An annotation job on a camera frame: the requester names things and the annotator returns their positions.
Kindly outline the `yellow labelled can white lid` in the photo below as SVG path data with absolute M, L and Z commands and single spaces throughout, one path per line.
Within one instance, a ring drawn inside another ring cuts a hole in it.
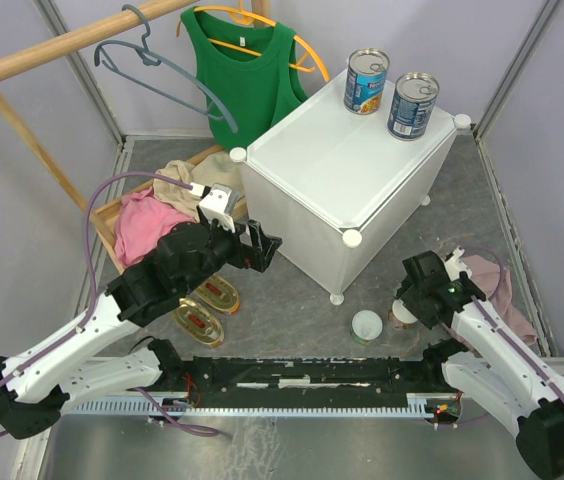
M 388 322 L 398 330 L 405 330 L 413 327 L 418 319 L 405 307 L 401 299 L 395 299 L 388 314 Z

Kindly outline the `green labelled can white lid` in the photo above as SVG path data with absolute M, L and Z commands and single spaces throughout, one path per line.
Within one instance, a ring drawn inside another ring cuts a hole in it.
M 383 331 L 381 317 L 371 310 L 357 312 L 351 320 L 351 335 L 361 344 L 376 340 Z

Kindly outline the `blue labelled open-top can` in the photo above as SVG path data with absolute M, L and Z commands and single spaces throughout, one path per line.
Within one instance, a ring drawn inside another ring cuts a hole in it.
M 398 78 L 393 93 L 388 131 L 402 140 L 416 140 L 426 131 L 440 90 L 430 74 L 409 72 Z

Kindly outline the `blue chicken noodle soup can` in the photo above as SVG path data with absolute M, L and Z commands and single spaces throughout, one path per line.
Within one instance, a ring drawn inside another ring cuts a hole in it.
M 389 65 L 388 55 L 375 48 L 358 49 L 349 56 L 344 92 L 349 111 L 369 115 L 379 109 Z

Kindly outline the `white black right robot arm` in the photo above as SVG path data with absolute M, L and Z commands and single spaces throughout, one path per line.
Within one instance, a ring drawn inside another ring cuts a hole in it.
M 537 477 L 557 479 L 564 475 L 564 376 L 506 324 L 462 255 L 426 251 L 403 260 L 392 313 L 402 324 L 454 333 L 439 356 L 422 364 L 422 382 L 467 394 L 512 435 Z

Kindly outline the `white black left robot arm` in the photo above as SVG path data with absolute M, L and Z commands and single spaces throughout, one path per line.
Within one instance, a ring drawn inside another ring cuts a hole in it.
M 4 433 L 32 437 L 72 408 L 117 389 L 177 387 L 184 366 L 167 340 L 153 340 L 134 354 L 97 366 L 85 363 L 178 308 L 224 265 L 265 271 L 281 244 L 255 220 L 233 230 L 216 220 L 176 225 L 139 263 L 111 281 L 85 313 L 21 354 L 0 356 Z

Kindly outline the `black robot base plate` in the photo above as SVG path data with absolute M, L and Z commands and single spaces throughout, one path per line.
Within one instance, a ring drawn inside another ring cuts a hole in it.
M 195 357 L 167 379 L 151 387 L 154 392 L 191 393 L 199 401 L 204 393 L 222 388 L 312 387 L 370 385 L 404 393 L 455 392 L 440 368 L 425 360 L 386 358 L 244 359 Z

